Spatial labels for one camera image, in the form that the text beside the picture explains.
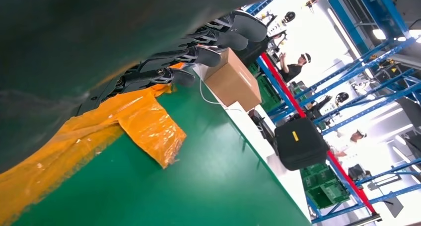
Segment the white floor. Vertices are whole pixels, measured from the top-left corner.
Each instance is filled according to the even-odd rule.
[[[194,67],[195,72],[199,76],[204,76],[207,70],[206,66],[196,66]],[[250,144],[258,152],[263,160],[268,164],[272,172],[277,176],[279,182],[289,193],[291,198],[297,203],[298,207],[302,210],[304,215],[310,221],[310,214],[308,211],[307,201],[305,198],[304,188],[301,181],[301,175],[299,170],[289,171],[276,156],[275,151],[272,146],[266,141],[259,129],[253,123],[251,118],[248,116],[247,112],[241,107],[241,105],[236,102],[231,106],[224,107],[227,114],[230,116],[232,121],[237,125],[240,131],[244,134]],[[265,122],[268,126],[274,131],[275,125],[268,117],[267,113],[263,110],[260,105],[255,107],[255,110],[265,118]]]

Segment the black bag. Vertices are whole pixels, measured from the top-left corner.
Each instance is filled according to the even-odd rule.
[[[288,170],[298,170],[326,161],[329,146],[308,118],[277,127],[275,139],[279,158]]]

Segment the green table surface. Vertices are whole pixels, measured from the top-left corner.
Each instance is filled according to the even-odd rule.
[[[187,134],[178,162],[162,170],[123,135],[14,225],[310,225],[198,81],[158,101]]]

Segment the blue metal frame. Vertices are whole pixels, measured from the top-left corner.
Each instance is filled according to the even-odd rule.
[[[350,117],[346,120],[343,120],[342,122],[334,125],[331,128],[328,128],[328,129],[322,131],[322,135],[326,135],[326,134],[328,134],[332,131],[335,131],[338,128],[340,128],[340,127],[342,127],[342,126],[344,126],[344,125],[346,125],[346,124],[348,124],[348,123],[350,123],[350,122],[352,122],[352,121],[354,121],[354,120],[356,120],[356,119],[358,119],[358,118],[360,118],[360,117],[362,117],[362,116],[364,116],[364,115],[366,115],[366,114],[368,114],[368,113],[370,113],[370,112],[372,112],[372,111],[374,111],[374,110],[376,110],[380,107],[383,107],[383,106],[393,102],[396,99],[404,97],[405,95],[410,94],[411,92],[413,92],[415,90],[419,90],[420,88],[421,88],[421,83],[417,83],[417,84],[414,84],[414,85],[412,85],[411,87],[409,87],[405,90],[402,90],[400,92],[396,92],[392,96],[390,96],[388,99],[386,99],[386,100],[384,100],[380,103],[374,104],[373,106],[363,110],[362,112],[360,112],[360,113],[358,113],[358,114],[356,114],[356,115],[354,115],[354,116],[352,116],[352,117]]]
[[[339,108],[337,108],[337,109],[335,109],[335,110],[332,110],[331,112],[329,112],[329,113],[327,113],[327,114],[323,115],[322,117],[320,117],[320,118],[318,118],[318,119],[314,120],[314,121],[313,121],[313,122],[314,122],[314,124],[318,124],[318,123],[320,123],[321,121],[323,121],[323,120],[325,120],[325,119],[329,118],[330,116],[332,116],[332,115],[334,115],[334,114],[336,114],[336,113],[339,113],[340,111],[342,111],[342,110],[344,110],[344,109],[346,109],[346,108],[349,108],[349,107],[353,106],[353,104],[356,104],[356,103],[362,104],[360,101],[361,101],[361,100],[363,100],[363,99],[365,99],[365,98],[366,98],[367,96],[369,96],[370,94],[373,94],[373,93],[375,93],[375,92],[377,92],[377,91],[379,91],[379,90],[381,90],[381,89],[383,89],[383,88],[387,87],[387,86],[388,86],[388,85],[390,85],[391,83],[396,82],[396,81],[398,81],[398,80],[402,79],[402,77],[404,77],[404,76],[407,76],[407,75],[412,74],[414,71],[415,71],[414,69],[409,69],[409,70],[405,71],[404,73],[401,73],[400,75],[398,75],[398,76],[396,76],[396,77],[394,77],[394,78],[391,78],[391,79],[389,79],[389,80],[385,81],[384,83],[382,83],[381,85],[379,85],[379,86],[378,86],[378,87],[376,87],[376,88],[373,88],[372,90],[370,90],[370,91],[369,91],[369,92],[367,92],[366,94],[364,94],[364,95],[360,95],[360,96],[358,96],[357,98],[355,98],[355,99],[351,100],[350,102],[348,102],[348,103],[346,103],[346,104],[342,105],[341,107],[339,107]]]
[[[397,167],[394,167],[394,168],[393,168],[393,169],[391,169],[391,170],[385,171],[385,172],[380,173],[380,174],[377,174],[377,175],[375,175],[375,176],[372,176],[372,177],[366,178],[366,179],[364,179],[364,180],[358,181],[358,182],[356,183],[356,185],[362,185],[362,184],[364,184],[364,183],[370,182],[370,181],[372,181],[372,180],[374,180],[374,179],[376,179],[376,178],[379,178],[379,177],[384,176],[384,175],[387,175],[387,174],[419,174],[418,172],[399,172],[399,170],[405,169],[405,168],[407,168],[407,167],[409,167],[409,166],[411,166],[411,165],[418,164],[418,163],[421,163],[421,158],[418,158],[418,159],[416,159],[416,160],[413,160],[413,161],[411,161],[410,163],[406,163],[406,164],[399,165],[399,166],[397,166]],[[392,192],[392,193],[389,193],[389,194],[387,194],[387,195],[384,195],[384,196],[381,196],[381,197],[378,197],[378,198],[372,199],[372,200],[370,200],[370,203],[371,203],[371,204],[375,204],[375,203],[378,203],[378,202],[383,202],[383,201],[386,201],[387,199],[390,199],[390,198],[395,198],[395,197],[397,197],[397,196],[399,196],[399,195],[402,195],[402,194],[405,194],[405,193],[408,193],[408,192],[411,192],[411,191],[414,191],[414,190],[418,190],[418,189],[421,189],[421,184],[416,184],[416,185],[413,185],[413,186],[407,187],[407,188],[405,188],[405,189],[398,190],[398,191],[396,191],[396,192]],[[314,205],[314,203],[313,203],[313,202],[309,202],[309,201],[311,201],[311,200],[310,200],[309,198],[307,198],[307,202],[308,202],[309,204],[313,204],[313,205]],[[349,212],[354,211],[354,210],[357,210],[357,209],[361,209],[361,208],[363,208],[363,207],[365,206],[364,204],[362,204],[362,203],[358,202],[358,203],[357,203],[357,204],[355,204],[354,206],[351,206],[351,207],[348,207],[348,208],[345,208],[345,209],[343,209],[343,210],[339,210],[339,211],[335,212],[335,210],[339,207],[339,205],[340,205],[340,204],[338,204],[338,205],[336,205],[335,207],[333,207],[333,208],[329,211],[329,213],[327,213],[327,214],[326,214],[326,215],[324,215],[324,216],[319,216],[319,215],[321,215],[320,211],[315,211],[315,210],[313,209],[313,211],[314,211],[314,212],[316,213],[316,215],[317,215],[317,218],[315,218],[315,219],[313,219],[313,220],[311,221],[311,222],[312,222],[312,224],[319,223],[319,222],[321,222],[321,221],[323,221],[323,220],[331,219],[331,218],[334,218],[334,217],[336,217],[336,216],[338,216],[338,215],[341,215],[341,214],[346,214],[346,213],[349,213]]]
[[[272,0],[265,0],[263,2],[257,3],[255,5],[252,5],[247,12],[251,13],[253,15],[256,15],[258,12],[260,12],[264,7],[266,7]],[[365,6],[367,7],[367,10],[370,11],[371,15],[373,16],[373,18],[375,19],[377,25],[385,32],[385,35],[390,37],[389,40],[392,40],[393,37],[398,37],[398,36],[405,36],[407,38],[407,41],[402,43],[400,46],[393,48],[391,51],[385,53],[384,55],[380,56],[379,58],[369,62],[367,65],[362,66],[362,63],[367,61],[368,58],[370,58],[371,55],[376,54],[376,52],[378,50],[383,49],[386,46],[389,46],[389,42],[384,42],[382,43],[380,46],[378,46],[377,48],[375,48],[374,50],[369,50],[367,45],[365,44],[363,38],[360,36],[358,30],[355,28],[354,23],[351,21],[349,14],[345,11],[344,7],[342,6],[340,0],[329,0],[329,3],[331,4],[333,10],[335,11],[335,14],[337,15],[338,19],[341,21],[342,25],[344,26],[344,29],[347,31],[347,33],[350,35],[351,39],[353,40],[353,42],[355,43],[357,49],[363,53],[363,57],[359,60],[355,60],[353,63],[346,65],[345,67],[335,71],[333,74],[329,75],[328,77],[326,77],[325,79],[321,80],[320,82],[316,83],[315,85],[311,86],[310,88],[308,88],[306,91],[301,92],[300,94],[296,95],[295,98],[299,98],[301,96],[303,96],[304,94],[310,92],[310,91],[315,91],[316,87],[318,87],[319,85],[329,81],[330,79],[332,79],[333,77],[341,74],[342,72],[347,71],[347,73],[345,73],[344,76],[342,76],[340,78],[340,80],[332,85],[330,85],[329,87],[321,90],[320,92],[316,93],[315,95],[313,95],[311,98],[308,98],[302,102],[300,102],[300,106],[304,106],[306,103],[314,100],[315,98],[321,96],[324,93],[327,93],[329,90],[333,89],[334,87],[338,86],[339,84],[351,79],[353,76],[356,76],[360,73],[362,73],[364,71],[364,69],[366,68],[372,68],[375,67],[376,65],[378,65],[381,61],[385,60],[387,57],[391,56],[392,54],[400,51],[402,48],[410,45],[411,43],[413,43],[415,40],[413,38],[410,38],[409,36],[409,32],[408,32],[408,28],[406,26],[406,24],[404,23],[402,17],[399,15],[399,12],[397,11],[396,7],[394,6],[392,0],[362,0],[363,3],[365,4]],[[260,65],[261,69],[265,72],[267,78],[270,80],[270,82],[272,83],[272,85],[275,87],[275,89],[279,92],[279,94],[281,95],[282,99],[285,101],[285,104],[282,104],[279,108],[271,111],[269,113],[269,115],[272,114],[279,114],[281,112],[281,115],[286,116],[289,113],[292,113],[294,111],[294,108],[292,106],[292,103],[288,100],[288,98],[286,98],[286,95],[282,92],[280,86],[278,85],[278,83],[276,82],[275,78],[272,76],[272,73],[268,70],[268,68],[266,67],[266,64],[263,62],[263,60],[261,60],[261,58],[259,58],[257,60],[258,64]],[[379,86],[378,88],[375,88],[374,90],[371,90],[369,93],[367,94],[371,94],[374,93],[375,91],[380,90],[383,87],[386,88],[395,88],[394,86],[394,82],[398,79],[401,79],[403,77],[405,77],[407,81],[409,81],[410,83],[413,83],[411,86],[408,84],[408,88],[407,89],[402,89],[402,88],[395,88],[396,92],[393,94],[390,94],[388,96],[382,96],[383,98],[386,98],[386,100],[379,102],[377,104],[375,104],[374,106],[371,106],[370,108],[364,110],[362,113],[359,113],[349,119],[346,119],[345,121],[342,121],[341,123],[337,124],[336,126],[329,128],[328,130],[325,130],[323,132],[323,134],[326,134],[328,132],[331,132],[381,106],[384,106],[390,102],[392,102],[393,100],[403,97],[406,94],[413,92],[414,95],[414,99],[421,99],[421,94],[417,93],[417,90],[419,90],[421,88],[421,81],[419,81],[418,79],[412,78],[410,76],[410,72],[405,72],[403,74],[401,74],[399,77],[397,78],[393,78],[391,80],[388,80],[386,83],[381,84],[381,86]],[[350,107],[350,106],[354,106],[356,104],[364,104],[367,103],[367,101],[361,101],[363,100],[367,95],[361,96],[359,97],[357,100],[353,100],[350,104],[348,104],[346,107]],[[380,177],[382,175],[385,174],[413,174],[414,172],[398,172],[400,169],[403,169],[408,167],[407,164],[398,166],[392,170],[389,170],[387,172],[384,172],[382,174],[379,174],[375,177]],[[348,213],[351,212],[353,210],[356,209],[360,209],[365,207],[365,205],[363,203],[361,203],[361,200],[359,199],[358,196],[356,196],[355,192],[350,189],[350,186],[348,185],[347,181],[344,179],[343,176],[341,176],[341,174],[338,174],[338,169],[335,169],[334,164],[332,164],[332,168],[334,169],[335,172],[337,172],[338,177],[340,178],[340,180],[344,183],[345,187],[347,187],[347,189],[350,191],[350,193],[354,196],[354,198],[358,201],[358,203],[352,207],[348,207],[346,209],[343,210],[339,210],[336,211],[336,209],[339,207],[339,205],[336,205],[333,207],[333,209],[330,210],[330,212],[325,215],[322,216],[321,213],[316,209],[315,205],[311,203],[310,199],[307,198],[307,201],[309,202],[309,205],[311,208],[313,208],[314,212],[317,215],[317,218],[312,220],[312,223],[318,223],[321,222],[323,220],[326,219],[330,219],[333,218],[335,216],[344,214],[344,213]],[[358,182],[358,184],[362,184],[364,182],[367,182],[367,180],[372,180],[373,177],[366,179],[364,181],[360,181]],[[406,189],[402,189],[399,190],[397,192],[393,192],[390,194],[387,194],[385,196],[382,197],[378,197],[375,199],[370,200],[370,203],[374,204],[377,202],[381,202],[384,200],[387,200],[389,198],[393,198],[396,197],[398,195],[401,194],[405,194],[414,190],[418,190],[421,189],[421,184],[417,184],[411,187],[408,187]]]
[[[273,0],[264,0],[258,3],[255,3],[253,5],[251,5],[247,10],[245,10],[246,12],[248,12],[249,14],[255,16],[257,15],[261,10],[263,10],[265,7],[267,7]]]
[[[362,185],[362,184],[364,184],[364,183],[367,183],[367,182],[369,182],[369,181],[372,181],[372,180],[374,180],[374,179],[376,179],[376,178],[382,177],[382,176],[387,175],[387,174],[394,174],[394,173],[396,173],[396,172],[397,172],[397,171],[399,171],[399,170],[405,169],[405,168],[407,168],[407,167],[409,167],[409,166],[411,166],[411,165],[415,165],[415,164],[418,164],[418,163],[421,163],[421,158],[418,158],[418,159],[416,159],[416,160],[413,160],[413,161],[411,161],[411,162],[409,162],[409,163],[405,163],[405,164],[402,164],[402,165],[396,166],[396,167],[394,167],[394,168],[393,168],[393,169],[391,169],[391,170],[388,170],[388,171],[385,171],[385,172],[383,172],[383,173],[377,174],[377,175],[375,175],[375,176],[372,176],[372,177],[366,178],[366,179],[364,179],[364,180],[360,180],[360,181],[358,181],[358,182],[356,183],[356,185]]]
[[[305,99],[304,101],[300,102],[300,106],[304,106],[307,103],[310,103],[311,101],[315,100],[316,98],[322,96],[323,94],[329,92],[330,90],[336,88],[337,86],[339,86],[340,84],[350,80],[351,78],[353,78],[354,76],[364,72],[364,70],[366,68],[370,68],[373,67],[375,65],[378,65],[380,62],[384,61],[385,59],[387,59],[389,56],[401,51],[403,48],[413,44],[416,41],[415,38],[410,38],[407,39],[406,41],[402,42],[400,45],[394,47],[393,49],[391,49],[390,51],[384,53],[383,55],[379,56],[378,58],[370,61],[369,63],[367,63],[365,66],[362,66],[363,61],[365,60],[365,58],[370,57],[371,55],[367,55],[364,58],[360,58],[356,65],[359,65],[359,67],[357,69],[355,69],[354,71],[352,71],[351,73],[349,73],[348,75],[343,76],[340,80],[338,80],[337,82],[333,83],[332,85],[322,89],[321,91],[315,93],[314,95],[312,95],[311,97]],[[292,113],[294,111],[293,108],[288,108],[287,110],[285,110],[282,114],[279,114],[278,116],[273,118],[274,122],[277,122],[279,120],[281,120],[282,118],[288,116],[290,113]]]
[[[408,188],[398,190],[396,192],[392,192],[392,193],[389,193],[387,195],[372,199],[372,200],[370,200],[370,203],[375,204],[375,203],[378,203],[378,202],[383,202],[383,201],[388,200],[390,198],[395,198],[399,195],[403,195],[403,194],[406,194],[408,192],[419,190],[419,189],[421,189],[421,184],[416,184],[416,185],[410,186]],[[322,217],[317,217],[317,218],[313,219],[311,221],[311,223],[312,224],[319,223],[321,221],[328,220],[328,219],[334,218],[336,216],[346,214],[346,213],[349,213],[349,212],[352,212],[354,210],[361,209],[361,208],[364,208],[364,207],[365,207],[364,204],[355,204],[354,206],[348,207],[346,209],[339,210],[337,212],[333,212],[331,214],[324,215]]]

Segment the fluorescent light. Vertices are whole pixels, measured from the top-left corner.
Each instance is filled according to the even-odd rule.
[[[393,146],[392,149],[396,152],[396,154],[398,154],[406,163],[410,163],[411,160],[409,160],[409,158],[404,155],[397,147]],[[411,165],[410,167],[412,167],[416,172],[421,173],[421,169],[418,168],[418,166],[416,165]]]
[[[374,29],[373,30],[373,34],[374,36],[379,39],[379,40],[386,40],[386,35],[384,34],[384,32],[380,29]]]
[[[365,74],[369,77],[369,78],[374,78],[373,73],[371,72],[371,70],[369,68],[366,68],[365,70]]]
[[[378,124],[378,123],[380,123],[381,121],[383,121],[383,120],[385,120],[385,119],[388,119],[388,118],[392,117],[393,115],[395,115],[395,114],[397,114],[397,113],[400,113],[400,112],[402,112],[402,111],[403,111],[403,109],[402,109],[402,108],[398,108],[398,109],[396,109],[396,110],[394,110],[394,111],[392,111],[392,112],[390,112],[390,113],[388,113],[388,114],[384,114],[384,115],[380,116],[379,118],[376,118],[376,119],[374,119],[374,120],[370,121],[369,125],[370,125],[370,126],[373,126],[373,125],[375,125],[375,124]]]
[[[421,30],[409,30],[409,34],[414,38],[418,38],[417,42],[420,41]]]
[[[360,58],[361,55],[359,54],[357,48],[355,47],[354,43],[351,41],[350,37],[348,36],[348,33],[344,30],[344,28],[342,27],[341,23],[336,18],[336,15],[333,13],[333,11],[330,8],[328,8],[328,14],[329,14],[330,18],[333,20],[334,24],[338,27],[339,32],[345,38],[345,41],[347,42],[347,44],[350,46],[351,51],[354,53],[354,55],[357,58]]]
[[[400,142],[400,143],[402,143],[403,145],[406,145],[407,144],[407,142],[401,137],[401,136],[399,136],[399,135],[396,135],[395,136],[395,139],[398,141],[398,142]]]
[[[374,29],[373,30],[373,34],[379,40],[386,40],[386,35],[380,29]],[[421,36],[421,30],[417,30],[417,29],[415,29],[415,30],[409,30],[409,34],[412,37],[417,38],[417,42],[418,43],[421,43],[421,38],[420,38],[420,36]],[[398,41],[406,41],[407,39],[405,37],[401,36],[397,40]]]

